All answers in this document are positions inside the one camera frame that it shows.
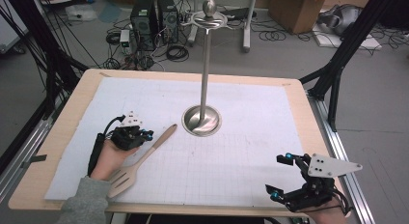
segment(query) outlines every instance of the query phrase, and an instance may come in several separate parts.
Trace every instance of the wooden table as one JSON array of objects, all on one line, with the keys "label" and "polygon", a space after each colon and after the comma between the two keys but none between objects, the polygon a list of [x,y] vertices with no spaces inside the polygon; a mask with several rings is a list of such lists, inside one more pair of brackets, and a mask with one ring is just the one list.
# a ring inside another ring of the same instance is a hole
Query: wooden table
[{"label": "wooden table", "polygon": [[[59,160],[68,145],[84,112],[91,102],[103,77],[146,78],[174,81],[201,81],[200,74],[124,71],[124,70],[87,70],[75,91],[64,107],[60,117],[50,130],[38,155],[46,154],[46,161],[31,164],[12,196],[9,206],[16,210],[59,210],[63,202],[44,200]],[[307,154],[328,155],[324,140],[316,123],[313,111],[307,100],[301,83],[296,79],[210,75],[209,82],[242,83],[252,85],[280,86],[286,90],[292,116],[299,134],[303,150]],[[147,204],[111,204],[107,211],[173,213],[201,215],[246,215],[246,216],[300,216],[288,210],[271,208],[238,208],[207,206],[174,206]]]}]

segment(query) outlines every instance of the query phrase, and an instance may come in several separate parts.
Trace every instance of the hand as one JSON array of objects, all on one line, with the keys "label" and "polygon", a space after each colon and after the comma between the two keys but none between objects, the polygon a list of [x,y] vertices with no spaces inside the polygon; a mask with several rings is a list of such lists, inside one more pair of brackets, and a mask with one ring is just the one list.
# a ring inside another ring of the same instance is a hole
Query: hand
[{"label": "hand", "polygon": [[108,181],[111,174],[123,165],[125,159],[128,156],[135,154],[138,149],[139,147],[129,151],[124,151],[117,148],[117,146],[115,146],[114,142],[111,140],[105,140],[101,154],[98,158],[98,162],[94,171],[90,175],[90,178]]},{"label": "hand", "polygon": [[316,224],[346,224],[346,218],[341,210],[341,201],[338,197],[319,207],[310,207],[299,210],[312,218]]}]

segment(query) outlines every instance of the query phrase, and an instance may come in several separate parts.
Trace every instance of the floor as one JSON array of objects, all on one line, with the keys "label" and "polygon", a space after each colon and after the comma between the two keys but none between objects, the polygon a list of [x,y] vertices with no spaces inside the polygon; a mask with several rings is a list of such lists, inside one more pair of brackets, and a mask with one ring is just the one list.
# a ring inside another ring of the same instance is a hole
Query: floor
[{"label": "floor", "polygon": [[[97,14],[110,6],[106,0],[96,1]],[[126,5],[117,20],[129,17]],[[255,21],[270,20],[266,10],[258,10]],[[98,63],[107,58],[106,30],[112,23],[94,21],[72,23],[70,29]],[[75,59],[92,66],[95,63],[81,46],[62,29]],[[211,48],[210,73],[262,77],[301,78],[325,66],[335,53],[335,48],[318,47],[313,38],[303,42],[297,36],[285,34],[283,41],[263,41],[259,33],[251,33],[251,51],[240,49],[240,30],[217,30]],[[155,64],[150,70],[195,72],[203,69],[203,36],[198,35],[193,47],[188,47],[190,57],[182,63],[169,61]],[[380,39],[386,43],[388,38]],[[349,160],[359,162],[364,170],[356,173],[374,220],[377,223],[406,223],[409,219],[409,46],[393,49],[384,44],[373,56],[359,50],[346,66],[341,80],[337,127]],[[314,84],[308,83],[305,89]],[[12,143],[19,130],[45,97],[41,78],[30,54],[0,55],[0,154]],[[53,223],[58,212],[19,211],[7,207],[12,191],[0,205],[2,223]],[[354,217],[349,223],[356,223]]]}]

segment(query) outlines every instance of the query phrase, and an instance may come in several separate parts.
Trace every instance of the wooden spatula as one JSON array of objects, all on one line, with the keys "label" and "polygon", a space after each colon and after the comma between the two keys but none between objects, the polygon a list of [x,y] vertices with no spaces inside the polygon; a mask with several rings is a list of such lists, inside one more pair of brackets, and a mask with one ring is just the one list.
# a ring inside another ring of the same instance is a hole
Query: wooden spatula
[{"label": "wooden spatula", "polygon": [[177,125],[170,126],[163,134],[156,140],[150,149],[133,165],[120,168],[112,178],[109,180],[111,189],[108,192],[108,197],[112,198],[129,188],[135,183],[136,171],[144,163],[144,161],[161,146],[177,129]]}]

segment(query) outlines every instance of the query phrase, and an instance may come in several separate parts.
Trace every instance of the computer tower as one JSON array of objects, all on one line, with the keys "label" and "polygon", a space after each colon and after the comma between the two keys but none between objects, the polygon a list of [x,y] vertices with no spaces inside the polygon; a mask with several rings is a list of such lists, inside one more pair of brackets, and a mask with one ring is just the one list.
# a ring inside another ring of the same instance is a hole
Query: computer tower
[{"label": "computer tower", "polygon": [[178,13],[174,0],[157,0],[159,29],[164,43],[178,41]]},{"label": "computer tower", "polygon": [[158,34],[154,0],[135,0],[130,21],[137,50],[153,51],[156,48],[155,38]]}]

